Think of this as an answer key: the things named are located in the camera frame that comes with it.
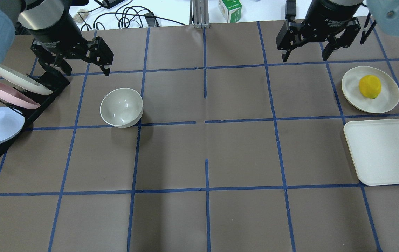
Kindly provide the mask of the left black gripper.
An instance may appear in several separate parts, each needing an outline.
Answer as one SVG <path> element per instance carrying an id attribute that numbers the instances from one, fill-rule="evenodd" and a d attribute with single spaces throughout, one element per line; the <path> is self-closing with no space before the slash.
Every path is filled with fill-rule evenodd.
<path id="1" fill-rule="evenodd" d="M 110 75 L 114 53 L 102 37 L 88 41 L 74 23 L 56 23 L 49 28 L 30 30 L 30 34 L 34 38 L 31 50 L 42 67 L 56 67 L 71 76 L 72 67 L 67 60 L 74 59 L 95 64 L 105 76 Z"/>

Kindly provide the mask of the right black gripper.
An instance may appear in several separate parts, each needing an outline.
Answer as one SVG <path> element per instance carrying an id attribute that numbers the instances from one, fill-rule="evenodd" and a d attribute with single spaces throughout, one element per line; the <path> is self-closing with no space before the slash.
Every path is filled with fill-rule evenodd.
<path id="1" fill-rule="evenodd" d="M 359 0 L 313 0 L 302 22 L 284 21 L 276 37 L 282 61 L 287 62 L 292 50 L 310 42 L 328 41 L 322 52 L 324 61 L 335 50 L 350 47 L 361 29 L 355 17 L 360 6 Z"/>

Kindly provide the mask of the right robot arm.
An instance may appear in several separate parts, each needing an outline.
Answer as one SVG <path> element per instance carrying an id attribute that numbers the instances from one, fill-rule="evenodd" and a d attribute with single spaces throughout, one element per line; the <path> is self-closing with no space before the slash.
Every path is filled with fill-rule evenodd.
<path id="1" fill-rule="evenodd" d="M 327 42 L 322 59 L 327 60 L 339 48 L 348 48 L 361 33 L 361 44 L 376 26 L 399 37 L 399 0 L 313 0 L 305 19 L 297 23 L 296 1 L 285 4 L 285 21 L 276 37 L 282 60 L 292 50 L 311 42 Z"/>

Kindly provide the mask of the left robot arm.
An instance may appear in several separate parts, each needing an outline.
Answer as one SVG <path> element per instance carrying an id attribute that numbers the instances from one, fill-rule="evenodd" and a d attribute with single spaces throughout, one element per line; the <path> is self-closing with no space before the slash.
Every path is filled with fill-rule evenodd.
<path id="1" fill-rule="evenodd" d="M 33 36 L 31 50 L 46 71 L 59 68 L 70 76 L 67 62 L 82 60 L 95 64 L 108 76 L 114 54 L 104 39 L 85 39 L 70 16 L 72 6 L 87 5 L 87 0 L 0 0 L 0 64 L 9 51 L 21 24 Z"/>

